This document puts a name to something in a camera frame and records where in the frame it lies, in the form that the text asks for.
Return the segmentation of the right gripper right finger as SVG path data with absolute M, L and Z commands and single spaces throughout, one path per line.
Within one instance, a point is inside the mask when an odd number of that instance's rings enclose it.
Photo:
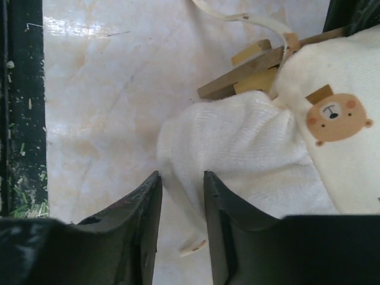
M 379 216 L 274 218 L 204 173 L 214 284 L 378 284 Z

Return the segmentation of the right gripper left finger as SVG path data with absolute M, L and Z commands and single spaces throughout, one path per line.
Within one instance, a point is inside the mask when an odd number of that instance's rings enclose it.
M 52 218 L 1 220 L 2 284 L 151 284 L 162 179 L 78 224 Z

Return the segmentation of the wooden pet bed frame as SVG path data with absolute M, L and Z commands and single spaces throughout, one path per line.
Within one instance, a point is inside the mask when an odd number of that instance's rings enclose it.
M 235 85 L 249 77 L 278 67 L 283 58 L 284 47 L 272 48 L 268 39 L 259 40 L 232 57 L 233 69 L 200 87 L 201 99 L 220 100 L 236 94 Z

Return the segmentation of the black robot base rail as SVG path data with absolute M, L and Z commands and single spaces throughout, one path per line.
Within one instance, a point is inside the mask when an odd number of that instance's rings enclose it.
M 49 215 L 41 1 L 1 1 L 1 217 Z

